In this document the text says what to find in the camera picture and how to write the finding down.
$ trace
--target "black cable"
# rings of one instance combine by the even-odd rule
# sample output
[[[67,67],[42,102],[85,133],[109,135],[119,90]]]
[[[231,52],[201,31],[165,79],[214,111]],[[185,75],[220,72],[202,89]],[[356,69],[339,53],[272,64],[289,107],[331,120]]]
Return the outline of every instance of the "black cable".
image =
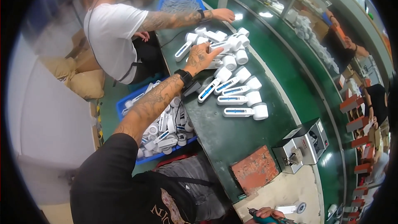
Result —
[[[182,103],[182,99],[180,100],[180,103],[178,104],[177,112],[176,112],[176,117],[174,118],[174,123],[176,124],[176,134],[177,134],[177,142],[180,140],[178,137],[178,130],[177,130],[177,116],[178,116],[178,111],[180,110],[180,106]]]
[[[182,32],[184,32],[185,30],[182,30],[180,32],[178,32],[177,35],[175,35],[170,41],[168,41],[167,43],[163,44],[162,46],[160,46],[160,48],[164,47],[166,44],[169,44],[172,40],[174,40],[174,38],[176,38],[179,34],[181,34]]]
[[[91,50],[93,52],[93,55],[94,55],[94,58],[96,59],[96,61],[97,61],[97,57],[96,57],[96,54],[94,53],[93,46],[91,45],[91,42],[90,42],[90,20],[91,20],[91,16],[93,15],[94,9],[95,9],[98,1],[99,0],[97,0],[97,2],[93,5],[93,9],[91,10],[90,17],[88,18],[88,23],[87,23],[87,40],[88,40],[88,44],[90,44]]]

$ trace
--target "orange box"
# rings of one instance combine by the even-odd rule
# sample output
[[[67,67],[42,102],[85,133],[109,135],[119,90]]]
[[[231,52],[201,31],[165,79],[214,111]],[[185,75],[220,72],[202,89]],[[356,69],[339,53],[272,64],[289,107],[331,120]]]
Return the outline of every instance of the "orange box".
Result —
[[[344,34],[343,30],[340,27],[337,27],[334,24],[331,27],[336,32],[336,35],[340,39],[340,41],[343,44],[343,46],[346,47],[347,44],[346,44],[346,42],[344,40],[346,38],[346,34]]]

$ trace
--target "hand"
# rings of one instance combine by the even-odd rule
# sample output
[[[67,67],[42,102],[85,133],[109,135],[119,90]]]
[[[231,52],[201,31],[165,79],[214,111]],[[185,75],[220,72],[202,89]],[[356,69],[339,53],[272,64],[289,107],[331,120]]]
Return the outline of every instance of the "hand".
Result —
[[[261,218],[263,218],[263,219],[266,218],[266,217],[270,217],[271,214],[273,214],[273,215],[276,216],[276,217],[283,217],[283,218],[285,218],[285,215],[284,215],[281,211],[275,210],[275,209],[270,208],[270,207],[260,208],[260,209],[256,212],[256,216],[257,216],[257,217],[261,217]],[[245,222],[245,224],[254,224],[254,223],[256,223],[256,222],[254,221],[254,219],[250,219],[250,220],[248,220],[248,221]]]
[[[346,36],[346,37],[344,38],[344,41],[346,42],[346,45],[347,45],[346,48],[350,48],[350,49],[352,49],[352,50],[355,50],[356,45],[355,45],[355,43],[353,43],[353,42],[351,41],[351,38],[349,38],[348,36]]]
[[[232,23],[235,20],[234,12],[226,8],[211,10],[209,11],[208,17],[213,19],[218,19],[221,21],[227,21],[229,23]]]
[[[192,46],[191,51],[189,52],[187,65],[184,68],[184,70],[189,72],[192,77],[207,68],[211,61],[223,51],[223,48],[219,47],[208,54],[209,46],[209,42]]]
[[[331,21],[331,23],[334,25],[334,26],[336,26],[336,27],[340,27],[340,23],[339,23],[339,21],[337,21],[337,19],[335,18],[335,17],[330,17],[330,21]]]
[[[375,116],[375,113],[373,112],[373,107],[369,108],[369,122],[373,119],[373,117]]]
[[[148,40],[149,40],[149,33],[146,31],[135,32],[133,36],[141,37],[142,41],[144,41],[144,42],[148,42]]]

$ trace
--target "smartwatch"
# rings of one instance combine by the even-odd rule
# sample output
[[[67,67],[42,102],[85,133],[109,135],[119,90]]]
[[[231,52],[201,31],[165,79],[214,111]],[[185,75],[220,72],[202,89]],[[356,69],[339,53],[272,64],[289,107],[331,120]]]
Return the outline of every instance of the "smartwatch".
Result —
[[[176,74],[176,73],[181,76],[181,80],[182,80],[182,82],[184,82],[184,87],[188,86],[188,85],[191,85],[191,83],[192,83],[192,75],[190,73],[188,73],[188,72],[186,72],[184,70],[181,70],[181,69],[179,69],[179,70],[174,72],[174,74]]]
[[[204,19],[204,18],[205,18],[205,13],[203,12],[203,10],[202,10],[202,9],[200,9],[200,10],[197,10],[197,12],[199,12],[199,13],[200,13],[200,15],[201,15],[202,19]]]

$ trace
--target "black pants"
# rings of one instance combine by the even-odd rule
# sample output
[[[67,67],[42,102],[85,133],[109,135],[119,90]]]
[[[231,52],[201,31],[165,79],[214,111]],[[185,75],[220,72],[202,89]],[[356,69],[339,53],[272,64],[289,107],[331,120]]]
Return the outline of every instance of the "black pants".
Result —
[[[154,31],[148,33],[150,37],[148,42],[142,41],[141,37],[138,37],[132,42],[137,51],[137,60],[141,59],[142,63],[137,66],[131,84],[140,83],[146,78],[163,71],[164,61],[156,34]]]

